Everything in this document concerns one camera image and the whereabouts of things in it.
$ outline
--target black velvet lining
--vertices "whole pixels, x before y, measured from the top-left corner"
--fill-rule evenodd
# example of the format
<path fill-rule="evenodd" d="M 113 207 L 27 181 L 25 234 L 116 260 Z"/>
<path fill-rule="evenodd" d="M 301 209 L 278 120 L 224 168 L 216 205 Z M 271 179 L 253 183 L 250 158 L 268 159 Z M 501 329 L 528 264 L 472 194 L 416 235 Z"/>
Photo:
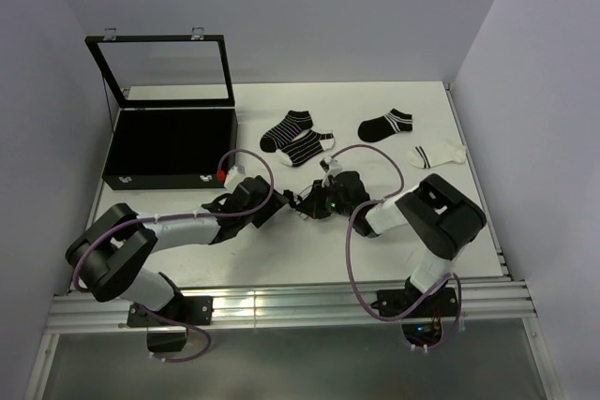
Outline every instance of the black velvet lining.
<path fill-rule="evenodd" d="M 104 175 L 215 173 L 234 110 L 121 111 Z"/>

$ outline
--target black box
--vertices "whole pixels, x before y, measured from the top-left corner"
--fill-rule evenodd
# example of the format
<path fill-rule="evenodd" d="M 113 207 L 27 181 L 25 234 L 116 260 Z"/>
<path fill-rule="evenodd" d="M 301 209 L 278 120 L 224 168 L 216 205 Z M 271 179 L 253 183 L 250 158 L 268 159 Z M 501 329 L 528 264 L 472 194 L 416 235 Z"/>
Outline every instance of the black box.
<path fill-rule="evenodd" d="M 85 43 L 120 107 L 103 180 L 114 190 L 223 187 L 217 165 L 237 144 L 223 35 L 112 34 Z"/>

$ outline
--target black and white striped sock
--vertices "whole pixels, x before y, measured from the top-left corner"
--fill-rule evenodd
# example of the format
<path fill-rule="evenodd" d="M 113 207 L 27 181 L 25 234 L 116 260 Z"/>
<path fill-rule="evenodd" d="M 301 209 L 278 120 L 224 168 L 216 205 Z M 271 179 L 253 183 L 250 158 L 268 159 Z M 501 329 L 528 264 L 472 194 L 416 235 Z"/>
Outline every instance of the black and white striped sock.
<path fill-rule="evenodd" d="M 400 131 L 413 131 L 413 115 L 396 109 L 361 123 L 358 137 L 364 142 L 379 142 Z"/>
<path fill-rule="evenodd" d="M 310 128 L 312 128 L 312 119 L 308 111 L 288 111 L 279 124 L 262 135 L 261 150 L 272 154 Z"/>
<path fill-rule="evenodd" d="M 318 132 L 312 129 L 299 140 L 292 141 L 277 150 L 276 155 L 281 163 L 297 168 L 315 155 L 331 149 L 335 143 L 336 140 L 331 131 Z"/>

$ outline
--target box latch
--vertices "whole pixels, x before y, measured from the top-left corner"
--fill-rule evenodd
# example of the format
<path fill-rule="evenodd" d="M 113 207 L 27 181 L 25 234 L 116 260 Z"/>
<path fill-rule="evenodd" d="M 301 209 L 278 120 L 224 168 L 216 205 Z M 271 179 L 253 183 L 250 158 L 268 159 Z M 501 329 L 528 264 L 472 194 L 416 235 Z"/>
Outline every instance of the box latch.
<path fill-rule="evenodd" d="M 191 40 L 202 41 L 204 39 L 204 27 L 194 27 L 191 29 Z"/>
<path fill-rule="evenodd" d="M 115 41 L 116 40 L 116 28 L 105 28 L 103 41 Z"/>

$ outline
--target striped sock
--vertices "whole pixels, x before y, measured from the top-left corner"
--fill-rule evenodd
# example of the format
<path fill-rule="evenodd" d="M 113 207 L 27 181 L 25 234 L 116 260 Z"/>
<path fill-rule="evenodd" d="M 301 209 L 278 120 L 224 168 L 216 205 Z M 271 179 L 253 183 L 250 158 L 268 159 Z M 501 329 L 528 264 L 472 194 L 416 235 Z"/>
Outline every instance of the striped sock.
<path fill-rule="evenodd" d="M 308 111 L 288 111 L 279 124 L 262 135 L 261 150 L 272 154 L 310 128 L 312 128 L 312 119 Z"/>
<path fill-rule="evenodd" d="M 396 109 L 363 122 L 358 127 L 358 137 L 364 142 L 379 142 L 400 131 L 413 131 L 413 115 Z"/>
<path fill-rule="evenodd" d="M 331 149 L 336 140 L 331 131 L 317 132 L 310 130 L 299 140 L 290 142 L 288 145 L 276 151 L 281 163 L 286 166 L 297 168 L 309 161 L 315 155 Z"/>
<path fill-rule="evenodd" d="M 425 147 L 418 145 L 407 152 L 406 158 L 419 169 L 435 168 L 450 161 L 463 164 L 467 160 L 467 149 L 456 141 L 445 140 Z"/>

